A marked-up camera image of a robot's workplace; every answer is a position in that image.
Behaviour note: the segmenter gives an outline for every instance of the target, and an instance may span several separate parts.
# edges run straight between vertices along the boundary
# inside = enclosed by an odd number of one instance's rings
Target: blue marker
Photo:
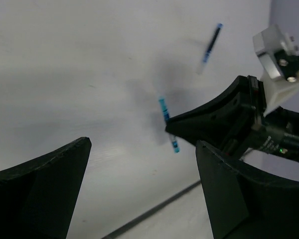
[[[163,112],[164,120],[165,120],[165,122],[167,122],[169,120],[169,113],[168,113],[168,110],[167,110],[167,106],[165,104],[165,98],[160,97],[158,101],[159,101],[159,104],[160,104],[160,108]],[[170,134],[169,139],[170,139],[171,145],[173,146],[174,152],[178,153],[179,152],[179,147],[178,147],[176,137],[174,135]]]
[[[223,27],[223,24],[221,24],[221,23],[219,23],[219,24],[217,25],[217,28],[216,28],[216,30],[215,30],[215,34],[214,34],[214,36],[213,36],[213,39],[212,39],[211,42],[209,43],[209,46],[208,46],[208,48],[207,48],[207,50],[206,50],[206,52],[205,52],[205,55],[204,55],[204,57],[201,59],[201,62],[200,62],[200,64],[199,64],[198,68],[197,68],[196,73],[197,73],[198,75],[201,75],[201,73],[203,72],[204,66],[206,65],[206,63],[207,63],[207,61],[208,61],[208,58],[209,58],[209,56],[210,56],[210,53],[211,53],[211,51],[212,51],[212,49],[213,49],[213,47],[214,47],[214,45],[215,45],[215,42],[216,42],[216,40],[217,40],[217,37],[218,37],[219,32],[220,32],[220,30],[221,30],[222,27]]]

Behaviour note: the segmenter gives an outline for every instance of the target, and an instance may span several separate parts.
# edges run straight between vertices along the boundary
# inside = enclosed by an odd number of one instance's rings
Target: white mounting bracket
[[[277,25],[258,33],[253,37],[253,41],[255,53],[264,67],[260,81],[264,82],[266,116],[299,91],[299,71],[295,82],[287,81],[274,57],[274,54],[281,50],[287,55],[296,55],[296,51],[288,34],[283,35]]]

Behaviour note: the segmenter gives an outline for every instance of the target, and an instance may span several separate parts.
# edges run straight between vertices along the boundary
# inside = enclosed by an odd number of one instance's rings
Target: blue pen
[[[220,32],[220,30],[221,30],[222,27],[223,27],[223,24],[221,24],[221,23],[219,23],[219,24],[217,25],[217,28],[216,28],[216,30],[215,30],[213,39],[212,39],[211,42],[209,43],[208,48],[207,48],[207,50],[206,50],[206,52],[205,52],[203,58],[201,59],[201,62],[200,62],[200,64],[199,64],[198,68],[197,68],[196,73],[197,73],[198,75],[201,75],[201,73],[203,72],[204,66],[206,65],[206,63],[207,63],[207,61],[208,61],[208,58],[209,58],[209,56],[210,56],[210,53],[211,53],[211,51],[212,51],[212,49],[213,49],[213,47],[214,47],[214,45],[215,45],[215,42],[216,42],[216,40],[217,40],[217,37],[218,37],[219,32]]]
[[[167,110],[167,106],[165,104],[165,98],[160,97],[158,101],[159,101],[159,104],[160,104],[160,108],[163,112],[164,121],[167,122],[169,120],[169,113],[168,113],[168,110]],[[179,147],[178,147],[176,137],[174,135],[170,134],[169,135],[169,140],[171,142],[171,145],[173,146],[174,152],[178,153],[179,152]]]

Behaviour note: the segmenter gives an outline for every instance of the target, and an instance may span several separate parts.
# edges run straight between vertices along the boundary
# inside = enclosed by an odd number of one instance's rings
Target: dark floor strip
[[[198,185],[200,185],[200,181],[197,181],[196,183],[193,183],[189,187],[187,187],[184,190],[180,191],[179,193],[175,194],[174,196],[172,196],[171,198],[167,199],[166,201],[158,204],[156,207],[150,209],[149,211],[147,211],[146,213],[140,215],[139,217],[135,218],[134,220],[130,221],[129,223],[126,223],[125,225],[123,225],[122,227],[118,228],[114,232],[108,234],[106,237],[104,237],[102,239],[114,239],[114,238],[117,238],[118,236],[120,236],[123,233],[127,232],[129,229],[135,227],[137,224],[141,223],[145,219],[151,217],[152,215],[154,215],[155,213],[157,213],[158,211],[160,211],[161,209],[163,209],[164,207],[166,207],[168,204],[174,202],[175,200],[177,200],[178,198],[180,198],[184,194],[190,192],[191,190],[193,190]]]

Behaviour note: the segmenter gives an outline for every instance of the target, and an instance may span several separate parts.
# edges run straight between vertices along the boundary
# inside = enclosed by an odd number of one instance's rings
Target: motion-blurred pen
[[[219,23],[219,24],[217,25],[217,28],[216,28],[216,30],[215,30],[213,39],[212,39],[211,42],[209,43],[209,46],[208,46],[208,48],[207,48],[207,50],[206,50],[206,52],[205,52],[203,58],[201,59],[200,64],[198,65],[198,68],[197,68],[197,71],[196,71],[196,73],[197,73],[198,75],[201,75],[201,73],[203,72],[204,66],[206,65],[206,63],[207,63],[207,61],[208,61],[208,58],[209,58],[209,56],[210,56],[210,54],[211,54],[211,51],[212,51],[212,49],[213,49],[213,47],[214,47],[214,45],[215,45],[215,42],[216,42],[216,40],[217,40],[217,37],[218,37],[219,32],[220,32],[220,30],[221,30],[222,27],[223,27],[223,24],[221,24],[221,23]]]
[[[163,116],[164,116],[164,121],[167,122],[169,120],[169,113],[168,113],[168,110],[167,110],[167,106],[165,104],[165,98],[160,97],[158,101],[159,101],[160,108],[161,108]],[[173,146],[174,152],[178,153],[179,152],[179,147],[178,147],[176,137],[174,135],[170,134],[169,135],[169,140],[171,142],[171,145]]]

